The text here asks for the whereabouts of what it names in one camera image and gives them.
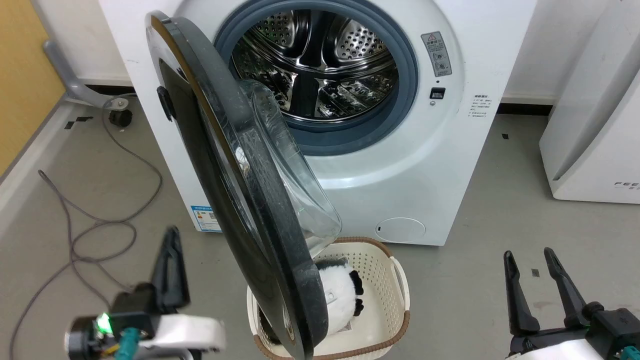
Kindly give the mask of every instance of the black cable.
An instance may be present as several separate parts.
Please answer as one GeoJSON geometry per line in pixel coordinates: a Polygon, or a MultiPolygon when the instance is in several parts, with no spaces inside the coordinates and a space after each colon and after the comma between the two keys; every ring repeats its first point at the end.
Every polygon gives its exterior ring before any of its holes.
{"type": "Polygon", "coordinates": [[[73,272],[76,275],[76,277],[86,286],[86,288],[88,288],[95,296],[98,297],[98,299],[100,299],[104,303],[104,305],[107,307],[107,309],[109,309],[109,300],[103,294],[101,294],[96,288],[94,288],[86,279],[84,279],[82,277],[82,275],[80,275],[80,273],[76,269],[76,263],[77,262],[91,263],[91,264],[96,265],[110,280],[112,280],[119,287],[121,287],[122,289],[124,289],[126,291],[131,290],[125,284],[122,284],[121,282],[117,281],[111,274],[109,274],[109,272],[107,272],[107,270],[104,267],[102,267],[102,265],[100,263],[103,262],[103,261],[106,261],[106,260],[110,260],[110,259],[116,258],[116,257],[124,254],[125,252],[127,252],[133,246],[133,244],[136,242],[136,238],[137,238],[138,232],[136,231],[136,228],[130,223],[130,220],[132,220],[136,216],[140,215],[140,213],[142,213],[151,204],[151,202],[153,202],[153,200],[157,197],[158,193],[160,192],[160,189],[162,188],[163,181],[164,181],[162,174],[160,173],[160,171],[155,166],[153,166],[147,160],[143,159],[141,156],[137,155],[136,153],[134,153],[131,150],[129,150],[126,147],[124,147],[120,142],[118,142],[118,140],[116,140],[115,137],[113,137],[113,135],[109,131],[109,128],[107,127],[105,112],[106,112],[106,108],[109,105],[109,103],[111,103],[111,101],[113,101],[113,100],[115,100],[115,99],[117,99],[119,97],[132,96],[132,95],[135,95],[135,93],[129,93],[129,94],[122,94],[122,95],[114,96],[114,97],[110,98],[109,100],[107,100],[102,105],[102,113],[101,113],[102,127],[106,131],[107,135],[109,135],[110,139],[119,148],[121,148],[125,152],[129,153],[131,156],[135,157],[136,159],[142,161],[146,166],[148,166],[153,172],[156,173],[156,175],[158,176],[158,186],[157,186],[156,190],[154,191],[153,195],[151,195],[151,197],[149,198],[149,200],[146,201],[144,203],[144,205],[142,205],[140,208],[138,208],[138,210],[134,211],[133,214],[131,214],[131,215],[127,216],[127,217],[124,217],[122,219],[107,220],[107,219],[99,218],[99,217],[96,217],[95,215],[89,214],[85,210],[81,209],[78,205],[74,204],[71,200],[66,198],[58,190],[56,185],[49,179],[49,177],[47,177],[47,174],[45,174],[44,171],[38,170],[38,175],[40,175],[40,177],[44,180],[44,182],[47,184],[47,186],[49,186],[49,188],[51,188],[51,190],[58,196],[58,200],[60,200],[60,205],[62,206],[62,210],[65,212],[65,217],[67,219],[67,243],[68,243],[68,246],[69,246],[69,261],[66,264],[64,264],[60,269],[58,269],[56,272],[54,272],[51,275],[51,277],[48,278],[48,280],[46,280],[43,283],[43,285],[38,289],[38,291],[36,291],[36,293],[33,295],[31,300],[29,300],[29,303],[27,304],[27,306],[23,310],[22,314],[20,315],[20,318],[18,319],[18,322],[15,324],[15,327],[13,328],[13,332],[11,334],[11,340],[9,341],[9,360],[14,360],[14,356],[13,356],[13,350],[14,349],[13,348],[15,347],[15,339],[18,336],[18,331],[20,330],[20,326],[22,325],[22,322],[24,321],[24,318],[29,313],[29,310],[31,309],[31,306],[36,301],[36,299],[40,296],[41,292],[43,292],[45,290],[45,288],[50,283],[52,283],[53,280],[55,280],[58,276],[60,276],[60,274],[62,274],[62,272],[64,272],[68,267],[70,267],[73,270],[73,272]],[[68,209],[67,205],[69,205],[72,208],[80,211],[82,214],[94,219],[96,221],[96,223],[91,225],[87,229],[81,231],[78,235],[76,235],[76,237],[73,237],[71,216],[69,215],[69,209],[68,209]],[[77,245],[78,241],[80,239],[82,239],[83,236],[86,235],[87,233],[89,233],[89,232],[91,232],[91,231],[93,231],[95,229],[98,229],[98,228],[100,228],[102,226],[105,226],[105,225],[124,225],[124,226],[128,227],[132,231],[131,241],[122,250],[116,251],[115,253],[113,253],[111,255],[103,256],[101,258],[93,258],[91,256],[81,256],[81,255],[79,255],[76,252],[76,245],[77,245]]]}

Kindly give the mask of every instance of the gray floor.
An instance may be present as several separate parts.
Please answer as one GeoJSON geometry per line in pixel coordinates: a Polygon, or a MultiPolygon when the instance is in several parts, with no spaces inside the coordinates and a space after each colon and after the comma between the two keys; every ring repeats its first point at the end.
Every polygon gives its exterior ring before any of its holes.
{"type": "MultiPolygon", "coordinates": [[[[229,348],[211,358],[262,359],[246,320],[246,284],[227,244],[220,235],[193,229],[137,105],[134,113],[132,125],[116,136],[156,164],[165,185],[155,203],[132,221],[138,228],[138,242],[105,267],[131,284],[145,280],[164,228],[177,225],[191,287],[192,305],[185,313],[221,318],[227,325],[229,348]]],[[[504,358],[510,340],[502,267],[505,250],[515,254],[525,294],[543,327],[560,326],[563,319],[542,254],[546,246],[556,250],[587,301],[640,313],[640,208],[554,200],[538,151],[545,124],[542,117],[498,116],[447,244],[442,248],[390,246],[408,276],[412,319],[406,336],[387,359],[504,358]],[[533,277],[532,268],[539,269],[541,277],[533,277]]],[[[77,123],[71,131],[54,167],[47,171],[70,199],[90,213],[117,218],[151,194],[154,175],[110,143],[97,119],[77,123]]],[[[74,233],[92,224],[75,210],[72,218],[74,233]]],[[[64,264],[68,256],[65,231],[57,198],[40,183],[0,241],[1,349],[7,349],[12,326],[33,292],[64,264]]],[[[99,256],[119,249],[129,237],[130,230],[124,227],[105,228],[90,234],[79,249],[99,256]]],[[[117,293],[118,288],[97,269],[79,267],[109,298],[117,293]]],[[[43,292],[26,318],[17,359],[65,359],[62,339],[70,319],[103,310],[65,272],[43,292]]]]}

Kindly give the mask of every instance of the laundry basket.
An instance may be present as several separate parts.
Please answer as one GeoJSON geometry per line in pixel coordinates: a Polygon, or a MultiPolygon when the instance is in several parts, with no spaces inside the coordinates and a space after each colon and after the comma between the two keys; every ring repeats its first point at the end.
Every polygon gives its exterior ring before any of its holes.
{"type": "MultiPolygon", "coordinates": [[[[397,343],[409,326],[409,287],[402,266],[391,251],[370,238],[339,238],[324,249],[317,260],[342,259],[358,271],[364,295],[364,310],[347,327],[327,336],[314,349],[314,359],[377,359],[397,343]]],[[[273,360],[291,359],[282,345],[265,335],[258,316],[258,302],[247,290],[247,312],[253,339],[262,353],[273,360]]]]}

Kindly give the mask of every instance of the plush panda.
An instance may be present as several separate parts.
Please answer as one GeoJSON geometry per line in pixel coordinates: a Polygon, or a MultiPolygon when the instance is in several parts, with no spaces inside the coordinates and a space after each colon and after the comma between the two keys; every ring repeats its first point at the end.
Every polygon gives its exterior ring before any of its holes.
{"type": "MultiPolygon", "coordinates": [[[[354,316],[360,316],[364,305],[357,296],[363,295],[364,289],[358,272],[349,265],[347,259],[320,260],[316,262],[316,266],[324,288],[329,315],[326,335],[329,336],[345,328],[354,316]]],[[[259,316],[266,336],[272,343],[280,344],[262,310],[259,311],[259,316]]]]}

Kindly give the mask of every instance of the robotic arm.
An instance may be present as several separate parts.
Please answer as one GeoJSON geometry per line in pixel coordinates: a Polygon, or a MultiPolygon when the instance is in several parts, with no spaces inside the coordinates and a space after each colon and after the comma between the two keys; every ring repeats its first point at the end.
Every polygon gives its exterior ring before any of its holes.
{"type": "Polygon", "coordinates": [[[178,314],[190,303],[178,229],[164,235],[150,282],[116,296],[108,313],[76,318],[65,336],[70,360],[200,360],[226,347],[221,322],[178,314]]]}
{"type": "Polygon", "coordinates": [[[614,360],[640,359],[640,320],[628,309],[606,311],[599,302],[586,304],[556,253],[545,248],[549,274],[564,307],[564,327],[540,330],[520,287],[520,272],[511,251],[504,253],[509,330],[508,359],[614,360]]]}

